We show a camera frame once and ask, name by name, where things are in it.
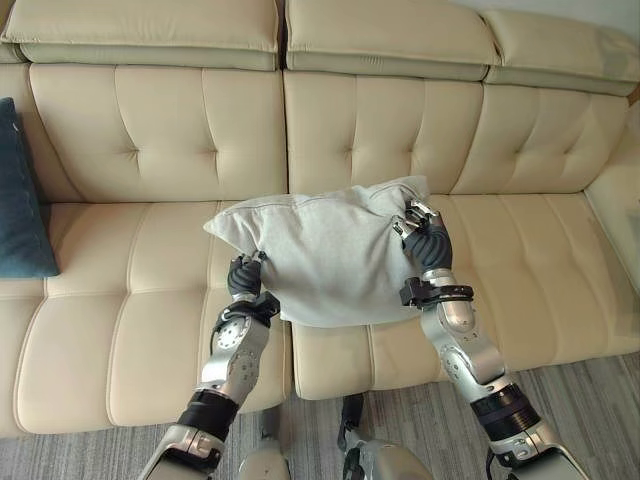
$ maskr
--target sofa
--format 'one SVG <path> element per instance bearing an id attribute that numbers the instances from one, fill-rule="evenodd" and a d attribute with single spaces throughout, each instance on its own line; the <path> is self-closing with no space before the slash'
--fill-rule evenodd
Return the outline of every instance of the sofa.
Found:
<path id="1" fill-rule="evenodd" d="M 623 34 L 441 0 L 17 0 L 4 20 L 0 97 L 61 273 L 0 279 L 1 436 L 174 421 L 230 301 L 236 252 L 202 225 L 409 174 L 509 369 L 640 350 Z M 242 411 L 443 378 L 417 319 L 276 320 Z"/>

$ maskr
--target stitching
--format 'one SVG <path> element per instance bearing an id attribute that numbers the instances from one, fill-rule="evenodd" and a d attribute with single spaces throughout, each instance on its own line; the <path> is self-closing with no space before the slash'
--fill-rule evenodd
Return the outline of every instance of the stitching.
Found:
<path id="1" fill-rule="evenodd" d="M 288 370 L 288 366 L 289 366 L 289 362 L 291 361 L 291 358 L 289 355 L 287 355 L 287 347 L 289 346 L 290 343 L 292 342 L 287 342 L 287 330 L 290 328 L 290 325 L 288 324 L 288 322 L 285 322 L 283 320 L 280 319 L 280 316 L 278 316 L 278 321 L 280 322 L 280 326 L 282 327 L 282 400 L 284 401 L 287 396 L 288 396 L 288 392 L 287 392 L 287 380 L 289 380 L 289 387 L 291 387 L 291 375 L 287 375 L 287 370 Z"/>
<path id="2" fill-rule="evenodd" d="M 111 349 L 109 351 L 109 363 L 107 367 L 107 385 L 106 385 L 106 398 L 105 398 L 105 406 L 107 410 L 107 418 L 109 421 L 115 425 L 116 422 L 113 418 L 113 412 L 111 411 L 111 385 L 113 380 L 113 362 L 115 358 L 115 348 L 118 340 L 118 334 L 120 333 L 120 324 L 122 323 L 122 314 L 124 312 L 124 307 L 126 306 L 129 298 L 131 297 L 131 266 L 133 264 L 133 255 L 135 253 L 136 243 L 138 241 L 138 235 L 142 230 L 142 225 L 146 220 L 149 212 L 153 208 L 153 204 L 149 203 L 145 206 L 144 210 L 140 214 L 140 219 L 138 220 L 138 225 L 136 226 L 136 230 L 133 234 L 133 238 L 131 239 L 131 246 L 129 247 L 129 259 L 127 262 L 127 271 L 126 271 L 126 286 L 127 291 L 125 293 L 124 298 L 122 299 L 122 304 L 120 305 L 120 310 L 118 311 L 118 315 L 116 316 L 116 321 L 113 327 L 113 336 L 111 337 Z"/>
<path id="3" fill-rule="evenodd" d="M 536 88 L 534 89 L 536 92 L 536 115 L 535 118 L 533 120 L 533 125 L 531 126 L 531 131 L 529 131 L 529 135 L 527 135 L 526 139 L 524 140 L 524 142 L 522 144 L 520 144 L 520 147 L 518 147 L 518 150 L 516 152 L 516 154 L 514 155 L 514 162 L 513 162 L 513 171 L 511 172 L 511 178 L 509 178 L 509 180 L 507 180 L 506 184 L 502 187 L 502 189 L 500 189 L 500 192 L 507 192 L 509 190 L 510 185 L 513 183 L 515 177 L 516 177 L 516 172 L 518 171 L 518 165 L 521 165 L 521 162 L 518 162 L 518 154 L 524 152 L 524 150 L 527 148 L 527 144 L 531 141 L 531 139 L 533 138 L 533 134 L 536 132 L 536 130 L 539 128 L 538 126 L 540 125 L 540 111 L 542 110 L 542 89 L 540 88 Z"/>
<path id="4" fill-rule="evenodd" d="M 569 155 L 575 147 L 576 145 L 578 145 L 578 143 L 580 142 L 580 140 L 582 140 L 582 137 L 584 137 L 587 129 L 586 129 L 586 123 L 587 123 L 587 119 L 586 117 L 589 115 L 589 113 L 591 112 L 592 108 L 593 108 L 593 96 L 592 95 L 588 95 L 589 99 L 588 99 L 588 104 L 587 107 L 584 109 L 584 111 L 582 112 L 582 115 L 580 116 L 580 120 L 582 123 L 582 126 L 580 128 L 580 133 L 577 135 L 576 139 L 567 147 L 563 150 L 563 155 L 562 155 L 562 159 L 563 159 L 563 165 L 562 165 L 562 171 L 560 172 L 560 176 L 558 177 L 559 179 L 563 178 L 566 171 L 567 171 L 567 166 L 569 164 Z"/>
<path id="5" fill-rule="evenodd" d="M 523 235 L 523 233 L 522 233 L 522 231 L 520 229 L 520 225 L 518 224 L 518 222 L 516 220 L 516 216 L 513 214 L 513 212 L 509 208 L 509 205 L 507 204 L 507 202 L 505 202 L 504 197 L 502 195 L 498 195 L 497 197 L 498 197 L 498 201 L 502 204 L 503 208 L 507 212 L 507 215 L 509 216 L 509 218 L 511 218 L 511 223 L 513 223 L 513 225 L 515 227 L 515 231 L 518 234 L 518 240 L 520 242 L 520 246 L 522 247 L 522 258 L 524 259 L 524 264 L 527 267 L 527 270 L 529 270 L 529 273 L 530 273 L 531 277 L 533 277 L 533 280 L 535 281 L 536 285 L 538 286 L 538 289 L 542 293 L 542 298 L 544 299 L 545 307 L 546 307 L 547 311 L 549 312 L 549 317 L 551 319 L 551 323 L 553 323 L 553 327 L 554 327 L 554 329 L 556 331 L 555 349 L 554 349 L 553 359 L 551 360 L 551 363 L 555 363 L 556 359 L 558 358 L 558 353 L 559 353 L 559 346 L 558 346 L 559 341 L 558 340 L 561 338 L 560 330 L 558 328 L 558 324 L 560 322 L 558 321 L 557 315 L 555 314 L 555 312 L 551 308 L 551 302 L 549 302 L 549 298 L 548 298 L 547 292 L 544 289 L 542 282 L 540 281 L 538 276 L 535 274 L 535 272 L 531 268 L 531 264 L 529 263 L 529 260 L 527 258 L 527 249 L 526 249 L 526 246 L 525 246 L 526 244 L 525 244 L 525 241 L 524 241 L 524 235 Z"/>
<path id="6" fill-rule="evenodd" d="M 562 227 L 562 232 L 564 233 L 564 236 L 567 239 L 567 243 L 571 246 L 571 259 L 573 260 L 573 263 L 576 266 L 576 270 L 578 272 L 580 272 L 580 276 L 583 278 L 584 282 L 589 287 L 589 290 L 591 290 L 591 294 L 593 295 L 593 298 L 596 300 L 596 303 L 598 304 L 598 308 L 600 309 L 601 324 L 604 324 L 604 330 L 607 332 L 606 347 L 605 347 L 605 350 L 604 350 L 606 352 L 606 351 L 609 350 L 609 343 L 611 341 L 611 332 L 609 331 L 609 323 L 605 320 L 605 317 L 606 317 L 605 308 L 602 305 L 602 302 L 600 301 L 600 297 L 597 295 L 597 289 L 593 287 L 593 285 L 589 281 L 589 276 L 587 274 L 585 274 L 585 272 L 582 269 L 581 264 L 576 259 L 576 255 L 575 255 L 576 249 L 574 248 L 573 242 L 571 241 L 571 237 L 569 236 L 567 228 L 565 227 L 565 224 L 562 221 L 562 218 L 560 217 L 560 213 L 555 209 L 555 207 L 553 206 L 553 204 L 551 203 L 551 201 L 549 200 L 549 197 L 547 195 L 543 195 L 542 198 L 545 199 L 545 201 L 549 205 L 549 208 L 551 209 L 551 211 L 553 212 L 555 217 L 558 219 L 558 222 L 560 223 L 560 226 Z"/>
<path id="7" fill-rule="evenodd" d="M 136 162 L 136 168 L 138 169 L 138 176 L 142 176 L 141 172 L 140 172 L 140 159 L 139 159 L 139 154 L 140 154 L 140 150 L 138 150 L 138 147 L 136 146 L 135 142 L 133 141 L 133 138 L 131 137 L 131 134 L 129 133 L 129 129 L 127 128 L 127 124 L 124 121 L 124 115 L 122 114 L 122 107 L 120 106 L 120 98 L 118 97 L 118 81 L 117 81 L 117 75 L 116 73 L 118 72 L 118 65 L 113 67 L 113 95 L 116 99 L 116 107 L 118 110 L 118 116 L 120 117 L 120 121 L 122 122 L 122 127 L 124 128 L 124 133 L 127 135 L 127 138 L 129 139 L 129 145 L 131 148 L 131 150 L 133 150 L 133 157 L 134 160 Z"/>
<path id="8" fill-rule="evenodd" d="M 33 84 L 31 82 L 31 69 L 32 68 L 34 68 L 34 66 L 30 65 L 29 66 L 29 73 L 27 74 L 27 85 L 29 85 L 29 90 L 31 92 L 31 98 L 33 99 L 34 110 L 35 110 L 36 114 L 38 115 L 38 118 L 40 119 L 40 124 L 42 125 L 42 131 L 47 136 L 47 140 L 49 140 L 49 145 L 51 145 L 51 150 L 53 150 L 53 153 L 58 158 L 58 165 L 60 165 L 60 170 L 62 170 L 62 173 L 67 178 L 67 182 L 69 182 L 69 186 L 76 191 L 76 194 L 78 194 L 78 196 L 80 197 L 80 200 L 82 200 L 83 202 L 86 202 L 87 201 L 87 197 L 84 195 L 84 193 L 82 193 L 82 191 L 78 188 L 78 186 L 75 184 L 75 182 L 73 180 L 71 180 L 71 176 L 69 175 L 69 172 L 67 171 L 66 166 L 62 162 L 62 157 L 60 156 L 60 153 L 58 152 L 58 149 L 56 148 L 56 146 L 54 145 L 53 141 L 51 140 L 51 135 L 49 135 L 49 131 L 47 130 L 46 125 L 45 125 L 45 120 L 42 117 L 42 115 L 40 114 L 40 108 L 38 107 L 38 102 L 36 101 L 36 96 L 33 93 Z"/>
<path id="9" fill-rule="evenodd" d="M 425 117 L 425 110 L 427 109 L 427 82 L 425 80 L 423 80 L 422 82 L 422 92 L 423 92 L 423 97 L 422 97 L 422 112 L 421 112 L 421 118 L 420 118 L 420 126 L 418 126 L 418 131 L 416 132 L 416 138 L 413 140 L 413 144 L 411 145 L 411 158 L 410 163 L 409 163 L 409 175 L 412 175 L 413 173 L 413 157 L 414 157 L 414 152 L 416 150 L 416 145 L 418 143 L 418 138 L 420 138 L 420 134 L 422 133 L 422 128 L 424 126 L 424 117 Z"/>
<path id="10" fill-rule="evenodd" d="M 480 124 L 483 123 L 482 120 L 482 116 L 483 115 L 487 115 L 486 109 L 485 109 L 485 89 L 488 88 L 487 85 L 481 85 L 480 87 L 480 92 L 482 93 L 482 98 L 480 99 L 480 109 L 478 111 L 478 117 L 476 118 L 476 128 L 473 130 L 473 135 L 471 135 L 469 137 L 469 147 L 467 148 L 467 152 L 464 156 L 464 161 L 462 162 L 462 165 L 460 166 L 460 170 L 458 170 L 458 176 L 455 178 L 455 180 L 453 181 L 453 185 L 449 188 L 449 193 L 454 193 L 454 190 L 456 190 L 456 188 L 458 187 L 458 184 L 460 183 L 460 179 L 462 178 L 462 174 L 464 173 L 467 164 L 469 163 L 469 156 L 471 155 L 471 151 L 473 150 L 473 146 L 476 143 L 476 138 L 478 136 L 478 131 L 480 130 Z"/>
<path id="11" fill-rule="evenodd" d="M 302 393 L 304 390 L 303 388 L 304 382 L 302 381 L 302 377 L 300 377 L 299 365 L 298 365 L 299 350 L 298 350 L 298 344 L 295 340 L 296 328 L 297 328 L 296 325 L 292 323 L 291 324 L 291 346 L 293 350 L 293 376 L 295 378 L 296 393 L 300 398 L 304 398 L 304 394 Z"/>
<path id="12" fill-rule="evenodd" d="M 216 172 L 216 179 L 218 180 L 218 183 L 220 183 L 220 176 L 218 174 L 218 162 L 217 162 L 217 151 L 218 151 L 218 147 L 216 147 L 216 142 L 213 139 L 213 131 L 211 130 L 211 122 L 209 121 L 209 112 L 207 111 L 207 99 L 204 93 L 204 68 L 202 68 L 201 71 L 201 75 L 200 75 L 200 85 L 202 87 L 202 108 L 204 110 L 204 120 L 207 124 L 207 131 L 209 132 L 209 139 L 211 140 L 211 145 L 213 145 L 213 152 L 211 154 L 211 156 L 213 157 L 213 168 L 215 169 Z"/>
<path id="13" fill-rule="evenodd" d="M 24 432 L 28 432 L 28 430 L 25 428 L 25 426 L 22 424 L 22 422 L 20 421 L 20 413 L 19 413 L 19 405 L 18 405 L 18 391 L 20 390 L 20 383 L 22 381 L 22 368 L 24 366 L 24 359 L 25 359 L 25 352 L 27 350 L 27 345 L 29 344 L 29 340 L 31 338 L 31 333 L 33 331 L 33 329 L 35 328 L 35 323 L 36 323 L 36 318 L 38 317 L 38 314 L 40 313 L 40 311 L 42 310 L 42 307 L 44 306 L 45 302 L 47 301 L 47 296 L 46 296 L 46 291 L 47 291 L 47 287 L 46 287 L 46 279 L 44 279 L 43 281 L 43 285 L 42 285 L 42 300 L 40 301 L 40 303 L 38 304 L 38 306 L 36 307 L 36 309 L 34 310 L 33 314 L 31 315 L 31 320 L 29 320 L 29 325 L 27 327 L 27 330 L 25 331 L 24 334 L 24 339 L 22 341 L 22 347 L 20 348 L 20 355 L 18 356 L 18 365 L 16 367 L 16 378 L 15 381 L 13 383 L 13 419 L 16 422 L 16 425 L 18 426 L 18 428 Z"/>
<path id="14" fill-rule="evenodd" d="M 222 204 L 222 202 L 217 202 L 214 212 L 213 212 L 213 216 L 215 217 L 218 212 L 220 211 L 220 205 Z M 200 365 L 200 359 L 202 359 L 203 357 L 203 346 L 202 346 L 202 340 L 203 338 L 206 338 L 205 336 L 205 332 L 204 332 L 204 322 L 205 319 L 207 318 L 207 306 L 209 304 L 209 294 L 211 293 L 211 265 L 212 265 L 212 259 L 213 259 L 213 252 L 215 250 L 214 246 L 215 246 L 215 242 L 217 240 L 218 237 L 216 237 L 215 235 L 209 235 L 209 250 L 207 252 L 207 287 L 205 289 L 204 292 L 204 298 L 203 298 L 203 304 L 202 304 L 202 312 L 200 314 L 200 342 L 198 342 L 198 358 L 196 360 L 196 382 L 198 381 L 198 371 L 199 371 L 199 365 Z"/>
<path id="15" fill-rule="evenodd" d="M 367 329 L 367 342 L 369 343 L 369 365 L 371 368 L 371 378 L 369 380 L 369 388 L 375 388 L 378 383 L 378 372 L 376 371 L 376 359 L 373 349 L 373 325 L 365 325 Z"/>
<path id="16" fill-rule="evenodd" d="M 349 158 L 351 159 L 351 163 L 349 165 L 349 173 L 350 173 L 350 180 L 349 180 L 349 185 L 353 185 L 353 149 L 356 146 L 356 134 L 358 132 L 358 79 L 359 77 L 356 76 L 353 79 L 353 88 L 354 88 L 354 93 L 353 93 L 353 103 L 354 103 L 354 125 L 353 125 L 353 137 L 351 138 L 351 150 L 350 150 L 350 155 Z"/>

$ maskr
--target robotic hand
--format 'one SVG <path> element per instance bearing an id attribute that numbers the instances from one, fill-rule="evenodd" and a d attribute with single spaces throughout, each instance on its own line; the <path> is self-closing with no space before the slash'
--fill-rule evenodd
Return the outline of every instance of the robotic hand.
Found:
<path id="1" fill-rule="evenodd" d="M 406 216 L 393 228 L 423 273 L 406 280 L 402 303 L 422 310 L 424 334 L 489 437 L 489 478 L 495 456 L 511 469 L 510 480 L 588 480 L 509 377 L 500 353 L 476 323 L 473 289 L 459 285 L 451 271 L 451 241 L 440 213 L 413 200 Z"/>
<path id="2" fill-rule="evenodd" d="M 218 317 L 201 381 L 139 480 L 201 480 L 216 470 L 229 428 L 258 380 L 271 317 L 280 311 L 273 295 L 260 294 L 265 258 L 256 252 L 231 262 L 227 284 L 233 303 Z"/>

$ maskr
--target sofa armrest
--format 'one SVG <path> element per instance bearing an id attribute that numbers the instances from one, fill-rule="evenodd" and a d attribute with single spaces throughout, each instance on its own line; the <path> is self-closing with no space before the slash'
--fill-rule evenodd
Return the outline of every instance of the sofa armrest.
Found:
<path id="1" fill-rule="evenodd" d="M 585 194 L 640 293 L 640 103 L 631 109 L 618 148 Z"/>

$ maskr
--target floor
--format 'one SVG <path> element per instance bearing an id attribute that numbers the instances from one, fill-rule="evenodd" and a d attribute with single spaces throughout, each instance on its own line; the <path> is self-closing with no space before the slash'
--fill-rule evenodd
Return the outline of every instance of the floor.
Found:
<path id="1" fill-rule="evenodd" d="M 592 480 L 640 477 L 640 354 L 545 367 L 517 375 Z M 295 480 L 340 479 L 335 447 L 341 403 L 290 399 L 282 437 Z M 486 439 L 448 383 L 367 394 L 370 431 L 408 446 L 438 480 L 481 479 Z M 235 478 L 255 448 L 257 415 L 233 426 L 217 477 Z M 0 480 L 134 479 L 166 426 L 0 440 Z M 503 479 L 495 469 L 494 478 Z"/>

